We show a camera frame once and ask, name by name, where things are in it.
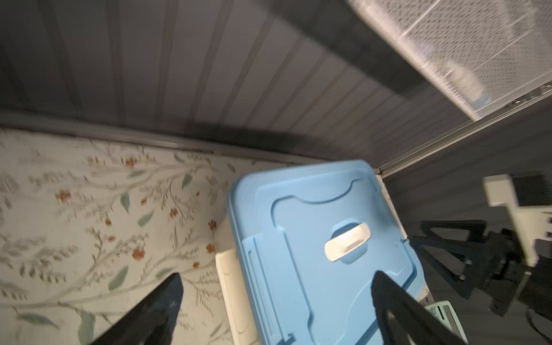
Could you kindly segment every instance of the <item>floral pattern surface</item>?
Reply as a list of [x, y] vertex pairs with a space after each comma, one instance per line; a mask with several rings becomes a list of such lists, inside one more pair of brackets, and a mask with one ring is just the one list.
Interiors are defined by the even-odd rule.
[[284, 166], [0, 132], [3, 343], [89, 344], [172, 272], [174, 344], [231, 344], [213, 233], [240, 176]]

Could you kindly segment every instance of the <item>white handle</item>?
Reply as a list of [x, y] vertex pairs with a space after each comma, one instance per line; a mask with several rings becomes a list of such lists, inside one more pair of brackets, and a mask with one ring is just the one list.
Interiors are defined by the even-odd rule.
[[370, 238], [370, 228], [368, 224], [361, 223], [349, 231], [332, 238], [324, 246], [326, 257], [331, 262], [339, 260], [343, 256], [357, 249], [362, 243]]

